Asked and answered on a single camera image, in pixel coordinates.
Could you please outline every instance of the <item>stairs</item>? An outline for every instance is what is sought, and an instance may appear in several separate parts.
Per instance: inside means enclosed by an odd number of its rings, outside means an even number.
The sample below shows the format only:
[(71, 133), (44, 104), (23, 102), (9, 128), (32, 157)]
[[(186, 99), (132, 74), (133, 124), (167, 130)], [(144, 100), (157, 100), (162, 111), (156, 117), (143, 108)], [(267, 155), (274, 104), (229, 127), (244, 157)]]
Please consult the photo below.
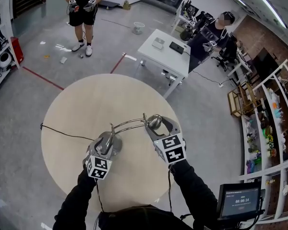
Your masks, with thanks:
[(41, 0), (13, 0), (14, 19), (32, 7), (41, 4)]

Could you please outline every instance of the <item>concrete floor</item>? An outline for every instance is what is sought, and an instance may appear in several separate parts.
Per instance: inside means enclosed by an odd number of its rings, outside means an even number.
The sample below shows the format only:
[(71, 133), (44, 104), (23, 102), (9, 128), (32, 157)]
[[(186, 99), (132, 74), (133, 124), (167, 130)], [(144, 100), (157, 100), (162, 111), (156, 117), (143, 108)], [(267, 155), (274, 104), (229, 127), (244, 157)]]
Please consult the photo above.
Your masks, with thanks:
[[(76, 54), (66, 50), (76, 42), (73, 28), (66, 23), (66, 6), (64, 0), (48, 0), (13, 23), (24, 52), (22, 65), (63, 88), (89, 75), (110, 73), (123, 53), (137, 58), (136, 51), (144, 40), (155, 29), (169, 33), (174, 19), (172, 14), (141, 2), (130, 11), (99, 9), (93, 55), (80, 59), (78, 54), (84, 55), (84, 48)], [(129, 27), (143, 22), (144, 33), (135, 35), (127, 27), (104, 20)], [(67, 58), (64, 65), (60, 64), (63, 56)], [(196, 71), (218, 82), (227, 79), (211, 59)], [(127, 57), (114, 73), (142, 80), (161, 94), (168, 88), (169, 81), (160, 69), (152, 65), (137, 68)], [(229, 81), (219, 88), (192, 73), (167, 99), (180, 120), (189, 163), (217, 197), (220, 184), (237, 182), (241, 175), (241, 124), (230, 116), (227, 99), (232, 89)], [(38, 230), (41, 223), (52, 228), (66, 197), (45, 166), (39, 129), (60, 91), (25, 69), (11, 73), (0, 86), (0, 197), (7, 204), (0, 212), (19, 230)], [(177, 185), (172, 187), (172, 203), (176, 216), (188, 213)], [(169, 210), (167, 194), (155, 205)], [(87, 229), (93, 229), (96, 216), (88, 212)]]

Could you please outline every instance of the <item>red line on floor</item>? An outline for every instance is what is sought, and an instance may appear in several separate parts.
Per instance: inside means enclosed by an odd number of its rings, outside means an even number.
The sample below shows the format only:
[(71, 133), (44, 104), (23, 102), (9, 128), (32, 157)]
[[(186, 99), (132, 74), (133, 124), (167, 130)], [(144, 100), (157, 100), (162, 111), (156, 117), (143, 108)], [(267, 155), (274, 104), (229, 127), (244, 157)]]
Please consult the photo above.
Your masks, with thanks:
[(124, 59), (126, 53), (123, 54), (123, 56), (120, 58), (120, 60), (118, 61), (118, 63), (116, 63), (115, 67), (112, 69), (112, 71), (110, 72), (110, 74), (112, 74), (115, 69), (119, 66), (119, 64), (121, 63), (121, 61)]
[(44, 77), (42, 77), (41, 75), (37, 74), (36, 72), (34, 72), (34, 71), (28, 69), (27, 67), (23, 67), (23, 69), (27, 70), (28, 72), (31, 72), (32, 74), (34, 74), (35, 76), (41, 78), (42, 80), (45, 80), (46, 82), (51, 83), (53, 86), (57, 87), (58, 89), (60, 89), (60, 90), (64, 90), (64, 88), (62, 88), (61, 86), (58, 86), (57, 84), (51, 82), (50, 80), (45, 79)]

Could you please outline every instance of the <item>white shelving unit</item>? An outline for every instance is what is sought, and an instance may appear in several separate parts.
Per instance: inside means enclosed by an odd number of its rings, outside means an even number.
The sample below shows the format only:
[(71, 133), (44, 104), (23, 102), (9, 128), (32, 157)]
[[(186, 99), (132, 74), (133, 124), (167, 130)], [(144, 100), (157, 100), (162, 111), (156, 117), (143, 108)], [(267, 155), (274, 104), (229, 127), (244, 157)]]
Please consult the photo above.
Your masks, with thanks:
[[(286, 212), (286, 213), (284, 212), (284, 205), (285, 205), (285, 201), (286, 201), (286, 196), (283, 195), (283, 188), (286, 184), (288, 184), (288, 181), (287, 181), (288, 180), (288, 160), (287, 161), (283, 160), (283, 150), (282, 150), (283, 146), (281, 143), (282, 130), (281, 130), (280, 126), (278, 125), (278, 121), (276, 119), (274, 109), (273, 109), (272, 100), (271, 100), (269, 91), (265, 86), (265, 83), (268, 80), (276, 81), (276, 83), (279, 86), (279, 89), (280, 89), (280, 91), (281, 91), (281, 93), (285, 99), (285, 102), (286, 102), (286, 105), (288, 108), (288, 99), (285, 95), (285, 92), (284, 92), (282, 86), (281, 86), (281, 83), (279, 82), (279, 80), (277, 79), (277, 76), (276, 76), (276, 73), (278, 73), (281, 69), (282, 70), (285, 69), (288, 72), (287, 62), (288, 61), (285, 60), (269, 77), (267, 77), (264, 81), (262, 81), (258, 86), (256, 86), (253, 89), (253, 91), (255, 92), (257, 89), (261, 88), (264, 91), (266, 99), (269, 103), (269, 105), (266, 106), (266, 108), (271, 109), (272, 118), (274, 120), (274, 124), (275, 124), (275, 128), (276, 128), (276, 130), (273, 129), (273, 132), (277, 137), (278, 146), (279, 146), (279, 150), (277, 152), (279, 153), (279, 157), (280, 157), (280, 164), (272, 167), (271, 166), (271, 159), (267, 156), (267, 153), (266, 153), (266, 151), (268, 149), (268, 145), (266, 143), (265, 137), (264, 137), (262, 129), (260, 127), (258, 110), (257, 110), (257, 108), (255, 108), (254, 109), (255, 119), (257, 121), (258, 137), (260, 140), (260, 148), (261, 148), (261, 152), (262, 152), (262, 169), (260, 171), (254, 172), (254, 173), (247, 174), (246, 167), (245, 167), (244, 175), (241, 175), (239, 177), (239, 180), (247, 182), (248, 180), (251, 180), (254, 178), (261, 178), (261, 188), (265, 189), (265, 198), (263, 201), (263, 209), (265, 209), (266, 212), (263, 215), (261, 215), (257, 224), (266, 224), (266, 223), (273, 223), (273, 222), (288, 220), (288, 212)], [(247, 143), (246, 129), (245, 129), (246, 120), (243, 116), (241, 117), (241, 121), (242, 121), (242, 127), (243, 127), (244, 154), (245, 154), (245, 162), (246, 162), (247, 159), (249, 159), (249, 157), (250, 157), (250, 154), (248, 153), (248, 148), (250, 147), (250, 145), (249, 145), (249, 143)], [(267, 215), (267, 210), (268, 210), (269, 202), (271, 199), (271, 187), (276, 186), (276, 185), (266, 184), (266, 182), (273, 179), (273, 176), (276, 174), (280, 175), (277, 208), (276, 208), (276, 212), (274, 215)]]
[[(9, 4), (10, 0), (0, 0), (0, 19), (1, 19), (1, 24), (0, 24), (0, 29), (2, 34), (6, 37), (6, 39), (8, 40), (8, 42), (6, 43), (6, 45), (1, 49), (0, 51), (0, 56), (1, 54), (8, 50), (13, 59), (14, 59), (14, 65), (17, 66), (17, 68), (19, 68), (19, 64), (17, 62), (16, 59), (16, 55), (14, 52), (14, 49), (12, 47), (12, 42), (11, 42), (11, 37), (13, 36), (12, 33), (12, 25), (11, 25), (11, 18), (10, 18), (10, 4)], [(1, 72), (0, 71), (0, 84), (2, 83), (3, 79), (9, 74), (9, 71), (5, 71), (5, 72)]]

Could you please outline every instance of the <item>white table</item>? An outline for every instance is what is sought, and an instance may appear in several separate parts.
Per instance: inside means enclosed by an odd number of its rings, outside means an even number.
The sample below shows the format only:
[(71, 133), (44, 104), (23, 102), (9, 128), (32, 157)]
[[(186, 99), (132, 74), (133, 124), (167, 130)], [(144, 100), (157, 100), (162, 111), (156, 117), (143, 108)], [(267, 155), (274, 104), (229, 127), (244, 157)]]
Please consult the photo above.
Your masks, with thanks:
[[(109, 123), (118, 125), (141, 118), (143, 113), (164, 115), (178, 122), (168, 102), (147, 84), (123, 75), (99, 74), (63, 90), (48, 109), (44, 125), (66, 134), (96, 139), (104, 131), (110, 131)], [(157, 132), (165, 134), (164, 125)], [(145, 128), (122, 132), (120, 137), (122, 150), (112, 157), (105, 180), (98, 181), (100, 198), (107, 212), (151, 204), (168, 190), (168, 167), (155, 152)], [(91, 141), (43, 127), (41, 143), (50, 175), (68, 194), (77, 185), (83, 170), (82, 160)], [(96, 189), (90, 201), (90, 207), (100, 211)]]
[(231, 76), (232, 74), (234, 74), (234, 72), (240, 68), (241, 66), (243, 66), (245, 69), (247, 69), (247, 71), (249, 73), (252, 73), (252, 70), (250, 68), (250, 65), (248, 63), (246, 63), (246, 61), (244, 60), (243, 56), (241, 56), (240, 54), (238, 54), (238, 61), (239, 63), (234, 67), (234, 69), (227, 75), (228, 77)]
[[(163, 44), (163, 49), (158, 49), (152, 46), (152, 43), (157, 37), (165, 41)], [(171, 49), (169, 45), (172, 42), (184, 47), (185, 53), (180, 54)], [(142, 44), (142, 46), (138, 49), (138, 53), (141, 55), (137, 59), (138, 66), (145, 66), (145, 63), (148, 61), (176, 76), (176, 80), (163, 95), (164, 98), (167, 98), (172, 93), (183, 78), (188, 77), (191, 48), (182, 43), (180, 40), (158, 29), (156, 29)]]
[(173, 33), (174, 33), (174, 31), (176, 30), (176, 27), (178, 26), (178, 24), (179, 24), (180, 21), (184, 21), (184, 22), (188, 23), (188, 24), (189, 24), (190, 26), (192, 26), (193, 28), (195, 27), (195, 24), (196, 24), (196, 22), (190, 20), (190, 19), (187, 18), (187, 17), (182, 16), (182, 15), (179, 13), (179, 15), (175, 18), (175, 21), (174, 21), (174, 23), (173, 23), (173, 25), (172, 25), (173, 30), (171, 31), (171, 35), (173, 35)]

